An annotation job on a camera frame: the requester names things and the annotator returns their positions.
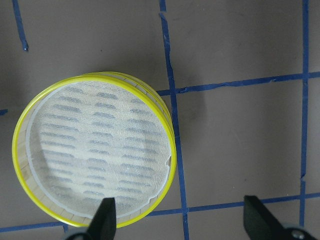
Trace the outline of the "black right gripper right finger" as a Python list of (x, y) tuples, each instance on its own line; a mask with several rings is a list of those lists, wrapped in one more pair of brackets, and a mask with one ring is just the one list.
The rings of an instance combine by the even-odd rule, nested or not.
[(285, 226), (255, 195), (244, 196), (243, 226), (251, 240), (314, 240), (302, 227)]

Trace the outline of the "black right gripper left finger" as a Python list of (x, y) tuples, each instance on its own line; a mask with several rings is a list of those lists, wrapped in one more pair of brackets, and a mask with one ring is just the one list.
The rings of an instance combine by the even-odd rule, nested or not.
[(113, 240), (117, 229), (115, 198), (104, 198), (88, 227), (66, 233), (64, 240)]

